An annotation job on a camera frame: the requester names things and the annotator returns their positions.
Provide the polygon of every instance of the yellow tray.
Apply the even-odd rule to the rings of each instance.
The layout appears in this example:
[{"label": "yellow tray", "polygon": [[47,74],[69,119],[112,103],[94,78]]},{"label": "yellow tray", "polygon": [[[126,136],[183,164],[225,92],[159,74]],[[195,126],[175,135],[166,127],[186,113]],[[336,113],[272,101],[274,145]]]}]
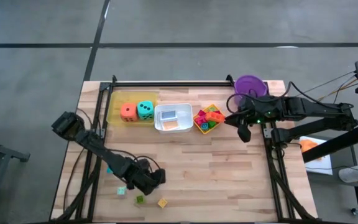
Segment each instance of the yellow tray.
[{"label": "yellow tray", "polygon": [[114,91],[111,94],[107,122],[115,126],[153,126],[154,119],[138,120],[136,122],[123,122],[120,117],[121,106],[124,103],[138,104],[141,101],[150,100],[153,107],[157,105],[158,92],[153,91]]},{"label": "yellow tray", "polygon": [[[215,105],[209,105],[207,108],[204,108],[203,111],[205,113],[210,112],[210,111],[220,111],[222,113],[222,111]],[[193,122],[194,124],[197,126],[197,128],[203,133],[203,134],[208,134],[210,131],[212,131],[214,128],[216,128],[218,125],[220,125],[222,122],[216,123],[216,125],[213,128],[209,128],[207,131],[204,131],[201,129],[200,126],[198,126],[198,124],[196,123],[195,119],[198,118],[198,113],[196,114],[196,116],[193,117]]]}]

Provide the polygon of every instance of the wooden table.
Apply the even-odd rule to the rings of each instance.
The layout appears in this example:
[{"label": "wooden table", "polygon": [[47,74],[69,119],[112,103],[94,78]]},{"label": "wooden table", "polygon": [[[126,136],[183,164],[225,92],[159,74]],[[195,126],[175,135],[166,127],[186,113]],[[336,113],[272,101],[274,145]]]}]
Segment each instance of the wooden table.
[{"label": "wooden table", "polygon": [[[285,91],[283,81],[267,81],[270,94]],[[78,108],[94,115],[100,82],[84,82]],[[190,103],[193,113],[215,104],[228,115],[226,99],[233,94],[231,87],[125,87],[114,91],[146,90],[159,92],[158,104]],[[89,128],[89,122],[78,111]],[[278,123],[280,127],[293,127],[293,122]],[[222,124],[203,135],[196,127],[188,133],[159,134],[154,127],[108,126],[106,147],[129,151],[137,156],[155,159],[166,169],[167,183],[146,196],[146,203],[137,205],[137,189],[128,190],[125,198],[117,196],[117,188],[124,184],[106,172],[102,162],[98,196],[94,209],[94,222],[268,222],[277,221],[272,187],[267,167],[261,128],[250,128],[252,139],[243,143],[237,129]],[[52,218],[62,214],[63,195],[73,164],[82,148],[69,143],[58,186]],[[80,189],[85,154],[75,170],[67,197],[67,205]],[[285,149],[290,188],[306,210],[317,217],[301,151],[291,144]],[[161,198],[168,201],[162,209],[157,205]],[[281,192],[282,207],[286,210]],[[83,214],[87,214],[85,203]]]}]

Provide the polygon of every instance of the yellow cube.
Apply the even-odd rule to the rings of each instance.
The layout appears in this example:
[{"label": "yellow cube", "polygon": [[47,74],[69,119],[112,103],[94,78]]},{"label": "yellow cube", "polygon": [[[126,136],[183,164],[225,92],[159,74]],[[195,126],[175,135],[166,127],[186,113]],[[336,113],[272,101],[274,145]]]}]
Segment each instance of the yellow cube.
[{"label": "yellow cube", "polygon": [[161,207],[161,208],[164,208],[166,205],[167,205],[167,201],[164,199],[164,198],[161,198],[159,201],[158,201],[158,205]]}]

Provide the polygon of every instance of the concrete floor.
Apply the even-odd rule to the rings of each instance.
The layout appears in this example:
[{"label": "concrete floor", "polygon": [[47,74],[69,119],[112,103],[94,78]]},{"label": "concrete floor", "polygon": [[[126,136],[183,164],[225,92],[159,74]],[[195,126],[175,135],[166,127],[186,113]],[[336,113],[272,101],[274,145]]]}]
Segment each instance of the concrete floor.
[{"label": "concrete floor", "polygon": [[[0,43],[92,43],[103,2],[0,0]],[[358,1],[115,0],[101,42],[358,42]],[[12,161],[9,167],[0,223],[49,218],[67,146],[50,125],[75,109],[90,52],[0,49],[0,143],[31,153],[28,163]],[[120,80],[254,74],[306,90],[353,70],[356,60],[358,48],[99,49],[91,80],[110,80],[112,74]],[[325,95],[345,79],[310,95]],[[338,101],[354,104],[358,119],[358,95],[346,90]],[[349,213],[356,206],[353,188],[319,182],[311,187],[320,218],[358,223]]]}]

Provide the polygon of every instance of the plastic tray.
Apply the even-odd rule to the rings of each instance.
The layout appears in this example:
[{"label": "plastic tray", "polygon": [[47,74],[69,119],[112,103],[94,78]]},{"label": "plastic tray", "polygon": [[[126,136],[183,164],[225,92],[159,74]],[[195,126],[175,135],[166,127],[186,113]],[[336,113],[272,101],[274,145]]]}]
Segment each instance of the plastic tray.
[{"label": "plastic tray", "polygon": [[[204,108],[203,111],[204,112],[210,112],[212,110],[210,110],[211,108],[215,108],[216,110],[213,110],[213,111],[220,111],[222,113],[222,111],[215,105],[209,105],[207,108]],[[210,131],[212,131],[213,129],[215,129],[218,125],[220,125],[222,122],[220,123],[216,123],[216,125],[213,127],[213,128],[209,128],[207,131],[204,131],[201,129],[200,126],[198,126],[198,124],[196,123],[195,119],[198,118],[198,113],[193,117],[193,122],[194,124],[196,125],[196,127],[203,133],[203,134],[208,134]]]},{"label": "plastic tray", "polygon": [[[161,111],[176,111],[178,116],[178,129],[164,130],[160,122]],[[193,127],[193,109],[188,103],[172,104],[172,105],[157,105],[154,109],[154,127],[160,133],[184,133],[190,131]]]},{"label": "plastic tray", "polygon": [[114,91],[111,94],[107,122],[115,126],[152,126],[154,119],[147,121],[123,122],[120,117],[121,106],[124,103],[138,104],[141,101],[150,100],[155,107],[157,105],[158,92],[153,91]]}]

